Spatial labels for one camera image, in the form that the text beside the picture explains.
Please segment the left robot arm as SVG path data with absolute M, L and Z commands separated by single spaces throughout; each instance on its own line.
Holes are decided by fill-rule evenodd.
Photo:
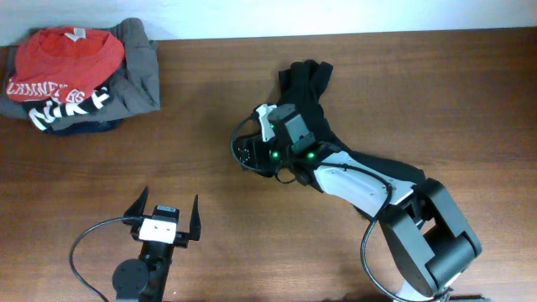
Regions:
M 164 297 L 165 285 L 176 248 L 188 248 L 201 239 L 199 201 L 195 197 L 187 232 L 178 230 L 180 211 L 174 207 L 156 206 L 150 215 L 144 213 L 149 189 L 123 214 L 123 224 L 130 226 L 133 240 L 142 243 L 140 254 L 120 263 L 112 276 L 117 301 L 155 301 Z

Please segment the black t-shirt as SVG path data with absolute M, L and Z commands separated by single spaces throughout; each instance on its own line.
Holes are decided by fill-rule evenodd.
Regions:
M 347 153 L 351 159 L 359 164 L 372 169 L 372 172 L 378 176 L 386 175 L 394 180 L 401 180 L 419 184 L 425 181 L 425 173 L 422 169 L 415 168 L 412 165 L 395 161 L 392 159 L 379 158 L 369 154 L 363 154 L 348 148 L 331 130 L 327 119 L 324 117 L 324 111 L 319 103 L 320 96 L 328 86 L 331 77 L 333 66 L 321 62 L 320 64 L 314 60 L 306 60 L 304 62 L 295 62 L 291 64 L 288 70 L 279 72 L 279 89 L 280 98 L 275 104 L 278 107 L 292 104 L 302 116 L 306 127 L 313 132 L 316 143 L 314 147 L 322 147 L 328 143 L 328 147 L 335 147 L 338 152 Z M 287 159 L 273 159 L 269 156 L 269 147 L 276 144 L 279 148 L 281 143 L 278 143 L 278 138 L 275 142 L 265 143 L 268 147 L 262 147 L 262 151 L 258 152 L 257 168 L 264 171 L 261 175 L 272 177 L 277 174 L 276 162 Z M 298 164 L 290 164 L 293 171 L 299 172 L 299 180 L 305 180 L 304 185 L 312 185 L 313 188 L 320 192 L 327 192 L 321 188 L 321 181 L 314 176 L 314 170 L 319 167 L 318 164 L 323 159 L 321 157 L 307 159 L 313 160 L 313 164 L 305 164 L 306 158 L 301 159 Z

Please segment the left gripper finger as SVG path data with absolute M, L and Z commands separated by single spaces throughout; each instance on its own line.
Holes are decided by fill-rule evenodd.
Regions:
M 201 239 L 201 217 L 199 214 L 199 196 L 196 195 L 193 201 L 190 215 L 189 240 L 199 241 Z
M 124 212 L 124 217 L 140 217 L 143 215 L 146 202 L 149 196 L 149 188 L 145 186 L 140 196 L 132 205 Z

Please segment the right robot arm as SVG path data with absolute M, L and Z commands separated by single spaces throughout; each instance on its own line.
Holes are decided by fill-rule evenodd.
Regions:
M 393 301 L 447 301 L 452 283 L 481 254 L 481 243 L 446 187 L 400 162 L 351 151 L 329 131 L 318 135 L 295 105 L 262 104 L 249 116 L 260 129 L 232 133 L 234 159 L 264 177 L 288 169 L 303 186 L 349 202 L 369 222 L 360 261 L 374 286 Z M 368 266 L 367 244 L 380 227 L 403 277 L 386 289 Z

